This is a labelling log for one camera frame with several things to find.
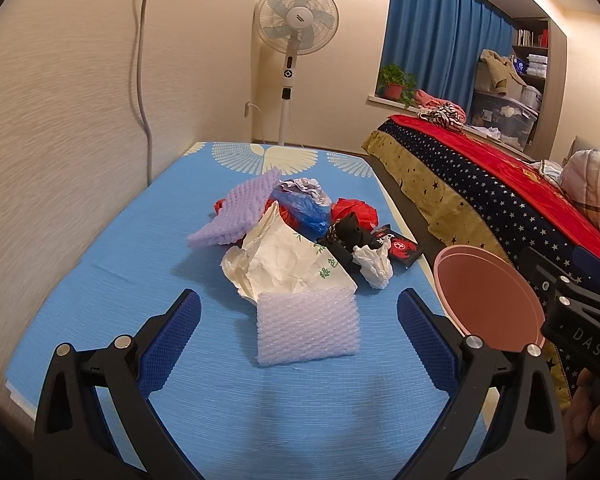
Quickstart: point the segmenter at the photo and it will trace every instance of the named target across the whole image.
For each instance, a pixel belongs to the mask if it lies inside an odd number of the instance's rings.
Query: electric fan
[[[278,133],[278,144],[284,146],[291,124],[296,58],[320,50],[333,39],[338,30],[338,8],[333,0],[260,0],[254,18],[262,41],[285,54]]]

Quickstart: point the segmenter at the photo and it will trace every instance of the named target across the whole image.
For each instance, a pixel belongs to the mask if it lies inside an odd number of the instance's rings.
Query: potted plant
[[[380,69],[378,87],[384,88],[382,97],[411,105],[416,90],[416,79],[413,74],[407,74],[398,65],[391,63]]]

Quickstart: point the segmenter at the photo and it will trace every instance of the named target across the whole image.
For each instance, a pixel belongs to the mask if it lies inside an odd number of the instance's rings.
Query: pillow
[[[571,155],[560,176],[560,187],[600,230],[600,151],[583,150]]]
[[[576,138],[573,139],[573,144],[571,145],[571,148],[569,150],[569,155],[567,155],[567,157],[562,161],[562,165],[566,166],[567,161],[576,152],[580,152],[581,150],[597,150],[597,149],[598,148],[596,146],[594,146],[593,144],[591,144],[588,140],[583,139],[582,137],[576,136]]]

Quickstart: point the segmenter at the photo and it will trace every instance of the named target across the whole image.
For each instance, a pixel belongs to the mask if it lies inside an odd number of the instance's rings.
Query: purple foam net
[[[260,221],[271,192],[280,183],[280,175],[278,168],[272,168],[234,187],[218,216],[187,237],[187,246],[194,249],[237,242]]]

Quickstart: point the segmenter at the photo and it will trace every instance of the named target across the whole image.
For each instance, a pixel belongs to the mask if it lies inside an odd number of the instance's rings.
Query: beige jacket
[[[522,86],[526,86],[507,57],[502,57],[497,52],[485,48],[480,54],[480,61],[487,64],[493,87],[498,94],[507,93],[507,83],[510,78]]]

